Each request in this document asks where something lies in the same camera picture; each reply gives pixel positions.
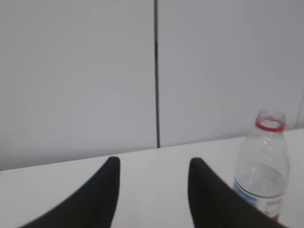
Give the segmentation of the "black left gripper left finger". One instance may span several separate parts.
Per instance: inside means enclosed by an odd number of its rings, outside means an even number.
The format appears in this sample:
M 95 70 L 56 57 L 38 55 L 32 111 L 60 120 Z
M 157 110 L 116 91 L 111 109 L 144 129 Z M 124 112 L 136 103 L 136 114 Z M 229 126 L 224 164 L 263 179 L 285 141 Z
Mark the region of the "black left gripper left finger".
M 109 228 L 120 190 L 120 159 L 109 157 L 76 192 L 24 228 Z

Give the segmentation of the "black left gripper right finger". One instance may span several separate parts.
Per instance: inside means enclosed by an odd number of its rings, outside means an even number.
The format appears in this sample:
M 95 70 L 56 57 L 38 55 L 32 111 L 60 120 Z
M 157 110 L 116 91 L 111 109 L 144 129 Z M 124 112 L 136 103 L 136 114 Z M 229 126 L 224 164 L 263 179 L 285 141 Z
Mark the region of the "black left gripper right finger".
M 196 228 L 283 228 L 235 193 L 201 158 L 189 165 L 189 207 Z

